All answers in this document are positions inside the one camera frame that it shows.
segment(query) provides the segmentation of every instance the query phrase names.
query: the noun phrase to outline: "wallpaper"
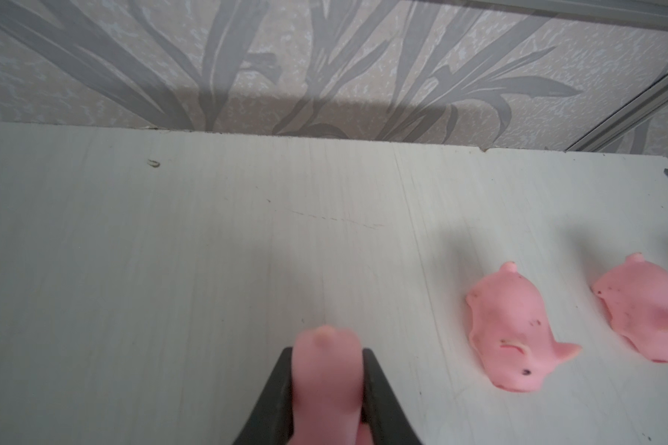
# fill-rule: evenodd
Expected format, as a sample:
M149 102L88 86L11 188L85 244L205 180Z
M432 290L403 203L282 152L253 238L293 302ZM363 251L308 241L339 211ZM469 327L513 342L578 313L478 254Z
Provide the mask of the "wallpaper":
M604 147L601 151L633 155L661 155L668 158L668 104L649 120Z
M0 0L0 120L561 150L668 32L411 0Z

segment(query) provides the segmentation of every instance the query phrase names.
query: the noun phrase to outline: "pig figurine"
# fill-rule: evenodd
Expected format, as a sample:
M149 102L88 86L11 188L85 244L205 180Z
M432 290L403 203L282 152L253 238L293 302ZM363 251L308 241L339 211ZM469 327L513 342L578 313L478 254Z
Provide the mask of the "pig figurine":
M668 362L668 272L631 254L591 286L606 304L611 328L643 357Z
M536 391L557 365L581 351L554 341L542 295L511 261L482 278L465 300L472 309L470 344L500 389Z
M297 336L288 445L373 445L369 426L361 423L363 397L364 361L354 332L321 326Z

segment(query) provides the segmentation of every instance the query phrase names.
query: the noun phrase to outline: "wood grain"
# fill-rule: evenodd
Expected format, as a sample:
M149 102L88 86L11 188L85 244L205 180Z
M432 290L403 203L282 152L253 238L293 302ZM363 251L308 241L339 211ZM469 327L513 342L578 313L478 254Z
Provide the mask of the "wood grain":
M668 365L588 290L633 251L668 270L664 168L0 123L0 444L229 444L323 323L374 350L428 445L668 444ZM465 289L509 260L584 347L534 394L466 340Z

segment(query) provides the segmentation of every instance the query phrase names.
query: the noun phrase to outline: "white board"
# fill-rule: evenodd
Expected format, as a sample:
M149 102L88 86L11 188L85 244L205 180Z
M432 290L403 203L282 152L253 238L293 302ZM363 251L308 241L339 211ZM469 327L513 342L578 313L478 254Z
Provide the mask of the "white board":
M374 350L425 444L668 444L668 365L588 290L633 251L668 270L666 168L0 123L0 444L230 444L324 323ZM533 394L466 340L464 292L504 261L584 348Z

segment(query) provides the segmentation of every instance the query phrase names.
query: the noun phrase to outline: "pink pig toy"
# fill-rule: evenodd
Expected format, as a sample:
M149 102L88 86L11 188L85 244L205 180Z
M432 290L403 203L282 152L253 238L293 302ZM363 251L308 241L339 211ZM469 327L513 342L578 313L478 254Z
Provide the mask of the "pink pig toy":
M372 445L369 426L360 421L363 397L364 362L354 332L321 326L297 336L288 445Z
M643 357L668 362L668 272L631 254L591 286L606 304L611 328Z
M511 261L482 278L465 300L472 308L470 344L500 389L536 391L557 365L581 351L554 341L542 295Z

